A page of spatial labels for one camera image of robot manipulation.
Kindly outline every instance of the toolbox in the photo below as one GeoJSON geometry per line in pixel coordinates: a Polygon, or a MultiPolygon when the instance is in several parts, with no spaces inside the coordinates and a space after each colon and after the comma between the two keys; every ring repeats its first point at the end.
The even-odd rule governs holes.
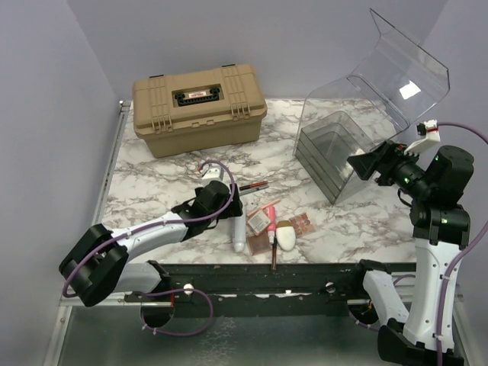
{"type": "Polygon", "coordinates": [[[156,158],[256,141],[268,107],[250,65],[133,84],[134,131],[156,158]]]}

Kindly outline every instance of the pink tube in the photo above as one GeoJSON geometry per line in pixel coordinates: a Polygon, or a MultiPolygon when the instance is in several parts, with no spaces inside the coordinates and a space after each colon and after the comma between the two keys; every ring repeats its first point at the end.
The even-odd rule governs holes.
{"type": "Polygon", "coordinates": [[[266,228],[268,232],[269,242],[272,244],[275,240],[275,231],[276,231],[276,210],[275,206],[268,207],[268,217],[271,220],[271,224],[266,228]]]}

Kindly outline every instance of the transparent container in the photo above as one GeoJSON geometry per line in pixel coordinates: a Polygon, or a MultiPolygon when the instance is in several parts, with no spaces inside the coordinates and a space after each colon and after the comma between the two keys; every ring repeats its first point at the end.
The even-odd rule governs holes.
{"type": "Polygon", "coordinates": [[[331,204],[351,182],[350,155],[395,139],[450,89],[447,67],[370,13],[379,33],[375,48],[351,74],[312,91],[300,118],[294,154],[313,170],[309,174],[331,204]],[[333,117],[336,112],[342,113],[333,117]]]}

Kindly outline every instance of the toolbox handle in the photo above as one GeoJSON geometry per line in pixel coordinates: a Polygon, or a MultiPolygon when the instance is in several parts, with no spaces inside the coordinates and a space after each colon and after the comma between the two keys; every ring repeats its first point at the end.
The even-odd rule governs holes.
{"type": "Polygon", "coordinates": [[[204,97],[198,97],[198,98],[185,99],[185,93],[178,93],[175,95],[175,99],[178,102],[179,107],[184,107],[185,105],[207,103],[209,101],[218,101],[220,99],[219,92],[220,92],[220,88],[214,86],[213,88],[210,88],[210,95],[206,95],[204,97]]]}

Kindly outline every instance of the marble surface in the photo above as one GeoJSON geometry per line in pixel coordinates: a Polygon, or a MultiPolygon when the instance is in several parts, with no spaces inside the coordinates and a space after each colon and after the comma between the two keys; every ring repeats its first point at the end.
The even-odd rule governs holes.
{"type": "MultiPolygon", "coordinates": [[[[258,141],[163,159],[154,159],[146,144],[136,137],[130,115],[102,222],[118,228],[160,217],[194,196],[200,181],[199,163],[219,159],[241,185],[269,181],[269,189],[242,198],[248,210],[280,198],[276,205],[279,220],[306,212],[317,228],[315,233],[299,238],[291,252],[278,250],[278,264],[357,262],[362,258],[414,262],[409,211],[398,201],[396,189],[368,183],[363,191],[332,207],[293,156],[303,101],[267,102],[268,116],[263,120],[258,141]]],[[[330,110],[340,107],[338,101],[330,110]]],[[[356,118],[374,126],[380,116],[377,110],[365,106],[356,118]]],[[[165,263],[271,262],[271,253],[252,256],[247,248],[243,253],[235,253],[231,234],[231,222],[222,220],[215,230],[156,249],[135,262],[148,259],[165,263]]]]}

